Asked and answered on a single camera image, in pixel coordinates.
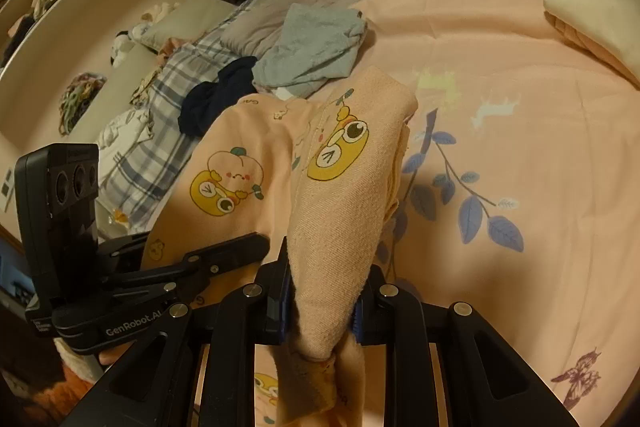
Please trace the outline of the orange cartoon print shirt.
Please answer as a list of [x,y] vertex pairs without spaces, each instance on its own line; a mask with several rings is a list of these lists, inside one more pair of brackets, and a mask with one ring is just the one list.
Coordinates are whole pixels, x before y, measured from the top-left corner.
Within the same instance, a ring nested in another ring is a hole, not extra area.
[[417,107],[373,67],[320,103],[244,96],[209,127],[153,225],[146,269],[254,232],[288,254],[294,325],[272,351],[281,426],[363,422],[364,354],[347,325],[398,204]]

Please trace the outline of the grey folded clothes pile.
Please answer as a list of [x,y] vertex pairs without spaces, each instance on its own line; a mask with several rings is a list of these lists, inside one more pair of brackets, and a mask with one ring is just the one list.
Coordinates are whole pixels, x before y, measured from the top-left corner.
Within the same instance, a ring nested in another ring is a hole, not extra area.
[[277,42],[252,69],[256,90],[281,100],[309,98],[350,75],[367,31],[356,9],[292,4]]

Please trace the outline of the grey plaid pillow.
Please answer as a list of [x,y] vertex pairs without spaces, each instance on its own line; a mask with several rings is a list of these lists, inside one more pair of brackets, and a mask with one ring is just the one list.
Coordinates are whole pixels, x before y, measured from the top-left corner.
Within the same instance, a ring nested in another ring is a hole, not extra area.
[[122,211],[134,231],[148,227],[152,214],[198,144],[179,130],[184,98],[198,84],[215,81],[218,72],[238,57],[221,43],[222,33],[264,1],[244,2],[203,37],[179,48],[151,84],[146,108],[152,116],[153,136],[136,144],[117,161],[100,190],[102,202]]

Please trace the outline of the white patterned garment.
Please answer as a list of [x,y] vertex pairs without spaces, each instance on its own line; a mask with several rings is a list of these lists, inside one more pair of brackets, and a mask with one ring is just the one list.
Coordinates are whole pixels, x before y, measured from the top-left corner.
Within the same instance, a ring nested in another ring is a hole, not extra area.
[[104,187],[130,150],[153,138],[153,126],[153,115],[147,107],[130,108],[106,125],[96,139],[99,187]]

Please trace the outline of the dark navy garment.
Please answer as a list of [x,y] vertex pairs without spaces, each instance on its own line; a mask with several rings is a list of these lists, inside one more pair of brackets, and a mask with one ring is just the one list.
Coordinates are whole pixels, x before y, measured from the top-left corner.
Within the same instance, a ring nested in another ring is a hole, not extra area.
[[180,131],[201,139],[225,109],[243,96],[256,93],[253,84],[256,62],[254,56],[237,58],[218,72],[216,81],[195,86],[183,100],[178,117]]

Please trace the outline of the pink printed bed sheet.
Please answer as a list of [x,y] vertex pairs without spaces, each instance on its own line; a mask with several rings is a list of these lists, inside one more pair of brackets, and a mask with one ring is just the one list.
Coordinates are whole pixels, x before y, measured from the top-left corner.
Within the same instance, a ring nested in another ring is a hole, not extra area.
[[[398,204],[373,263],[429,303],[477,309],[583,426],[639,368],[639,91],[544,0],[363,0],[350,77],[406,86]],[[363,425],[380,420],[364,356]]]

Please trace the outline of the small plush toys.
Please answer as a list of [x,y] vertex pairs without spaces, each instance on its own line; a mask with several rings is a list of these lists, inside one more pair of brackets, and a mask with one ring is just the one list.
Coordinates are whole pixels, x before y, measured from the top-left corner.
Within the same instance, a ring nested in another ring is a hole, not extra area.
[[140,16],[140,20],[134,26],[119,31],[111,46],[111,65],[117,68],[122,64],[134,45],[142,43],[142,37],[178,6],[178,3],[168,2],[153,5]]

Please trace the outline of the beige pillow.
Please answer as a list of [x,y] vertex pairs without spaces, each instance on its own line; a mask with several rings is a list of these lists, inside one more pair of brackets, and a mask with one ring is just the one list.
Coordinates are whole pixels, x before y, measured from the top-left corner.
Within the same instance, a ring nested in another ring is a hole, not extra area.
[[158,52],[171,38],[195,41],[235,10],[222,0],[186,0],[140,37],[142,46]]

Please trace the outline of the folded white fleece garment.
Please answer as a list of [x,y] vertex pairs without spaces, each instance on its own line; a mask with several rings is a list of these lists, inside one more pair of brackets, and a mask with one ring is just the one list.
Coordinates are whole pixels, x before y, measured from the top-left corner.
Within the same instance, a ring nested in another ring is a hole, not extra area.
[[556,28],[639,82],[639,0],[544,0]]

